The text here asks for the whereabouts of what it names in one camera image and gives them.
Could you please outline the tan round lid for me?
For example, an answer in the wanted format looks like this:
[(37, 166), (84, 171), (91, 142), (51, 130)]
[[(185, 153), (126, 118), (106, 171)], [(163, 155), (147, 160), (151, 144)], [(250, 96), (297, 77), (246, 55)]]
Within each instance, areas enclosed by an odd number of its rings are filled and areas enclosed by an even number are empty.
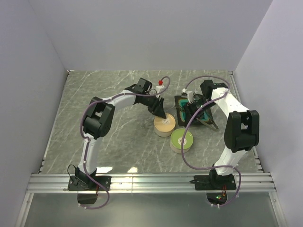
[(174, 130), (176, 127), (176, 120), (171, 114), (167, 113), (165, 119), (161, 117), (155, 117), (154, 126), (158, 131), (169, 132)]

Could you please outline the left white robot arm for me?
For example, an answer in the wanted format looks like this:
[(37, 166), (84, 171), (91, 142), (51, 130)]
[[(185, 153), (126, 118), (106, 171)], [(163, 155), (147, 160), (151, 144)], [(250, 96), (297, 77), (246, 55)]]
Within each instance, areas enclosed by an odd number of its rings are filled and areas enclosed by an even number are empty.
[(75, 167), (75, 174), (70, 177), (70, 191), (88, 191), (100, 186), (104, 191), (109, 187), (99, 181), (96, 176), (99, 147), (103, 138), (109, 133), (114, 113), (135, 104), (142, 104), (148, 111), (162, 119), (166, 118), (161, 94), (168, 89), (160, 80), (151, 94), (152, 83), (140, 78), (136, 84), (125, 88), (122, 92), (104, 99), (94, 97), (84, 111), (80, 122), (80, 135), (84, 139), (84, 147), (80, 163)]

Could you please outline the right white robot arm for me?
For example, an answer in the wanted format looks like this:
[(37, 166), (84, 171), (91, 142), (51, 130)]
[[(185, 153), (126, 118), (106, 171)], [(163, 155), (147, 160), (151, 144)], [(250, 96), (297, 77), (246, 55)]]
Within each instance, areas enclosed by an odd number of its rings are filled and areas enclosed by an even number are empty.
[(209, 176), (202, 185), (207, 190), (226, 188), (234, 190), (239, 183), (235, 182), (233, 172), (240, 159), (259, 143), (259, 113), (243, 106), (231, 93), (230, 84), (223, 80), (214, 83), (204, 80), (200, 89), (202, 98), (196, 100), (195, 93), (186, 87), (182, 93), (187, 96), (188, 108), (193, 112), (186, 116), (185, 126), (189, 128), (194, 120), (199, 120), (201, 113), (217, 105), (227, 117), (224, 132), (225, 148), (218, 161), (209, 167)]

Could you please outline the green round lid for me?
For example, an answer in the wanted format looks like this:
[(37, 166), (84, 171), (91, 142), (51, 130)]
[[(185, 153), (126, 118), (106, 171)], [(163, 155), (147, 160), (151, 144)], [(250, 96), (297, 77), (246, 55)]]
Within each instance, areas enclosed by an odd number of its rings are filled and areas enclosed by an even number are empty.
[[(181, 153), (182, 138), (185, 129), (176, 129), (170, 136), (170, 146), (176, 153)], [(187, 131), (183, 141), (183, 151), (186, 153), (193, 145), (194, 137), (191, 132)]]

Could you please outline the metal tongs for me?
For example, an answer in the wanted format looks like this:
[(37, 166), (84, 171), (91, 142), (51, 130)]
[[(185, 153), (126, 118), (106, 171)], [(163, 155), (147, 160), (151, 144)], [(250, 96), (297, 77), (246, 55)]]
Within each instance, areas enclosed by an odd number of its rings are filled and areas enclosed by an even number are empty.
[[(177, 106), (176, 107), (177, 110), (177, 119), (178, 119), (178, 125), (179, 126), (184, 126), (187, 127), (187, 125), (185, 125), (185, 112), (184, 112), (184, 107), (180, 107)], [(210, 109), (207, 109), (206, 111), (204, 111), (207, 115), (208, 115), (208, 123), (207, 124), (201, 124), (204, 125), (208, 128), (210, 128), (213, 131), (218, 131), (219, 127), (217, 126), (217, 124), (214, 122), (214, 118), (212, 115), (212, 111)]]

